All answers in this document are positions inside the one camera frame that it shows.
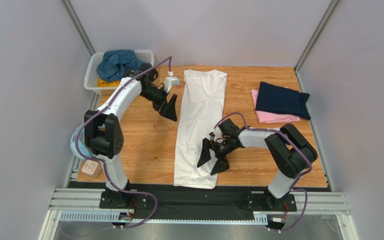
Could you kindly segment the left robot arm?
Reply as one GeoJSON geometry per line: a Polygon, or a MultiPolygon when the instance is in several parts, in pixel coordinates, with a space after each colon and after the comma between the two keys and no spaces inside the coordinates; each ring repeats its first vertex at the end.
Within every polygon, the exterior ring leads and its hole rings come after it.
{"type": "Polygon", "coordinates": [[[120,120],[133,100],[141,96],[150,101],[162,117],[174,122],[178,120],[177,95],[167,99],[169,90],[153,84],[157,74],[149,63],[144,63],[138,70],[126,70],[109,99],[97,110],[89,110],[84,115],[85,145],[101,162],[106,178],[99,203],[101,209],[126,209],[136,205],[138,195],[131,192],[120,155],[124,145],[120,120]]]}

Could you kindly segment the white t-shirt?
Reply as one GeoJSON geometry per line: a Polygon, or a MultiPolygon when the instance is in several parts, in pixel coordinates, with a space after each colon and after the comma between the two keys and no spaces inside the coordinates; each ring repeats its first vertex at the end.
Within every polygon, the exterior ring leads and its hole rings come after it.
{"type": "Polygon", "coordinates": [[[218,176],[211,175],[216,158],[198,167],[203,139],[223,117],[228,74],[219,70],[184,70],[175,145],[173,184],[176,187],[213,189],[218,176]]]}

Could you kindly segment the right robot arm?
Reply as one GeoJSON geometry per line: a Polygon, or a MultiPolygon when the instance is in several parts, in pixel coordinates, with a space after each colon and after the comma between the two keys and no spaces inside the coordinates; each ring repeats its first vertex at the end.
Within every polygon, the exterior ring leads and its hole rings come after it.
{"type": "Polygon", "coordinates": [[[287,205],[287,196],[298,180],[312,170],[312,164],[318,159],[316,149],[291,123],[281,128],[254,128],[248,125],[240,128],[225,117],[216,124],[220,130],[221,141],[214,132],[202,140],[202,148],[197,168],[211,159],[215,159],[210,174],[227,171],[230,166],[227,155],[237,149],[261,148],[269,150],[278,171],[265,187],[257,204],[265,209],[277,211],[287,205]]]}

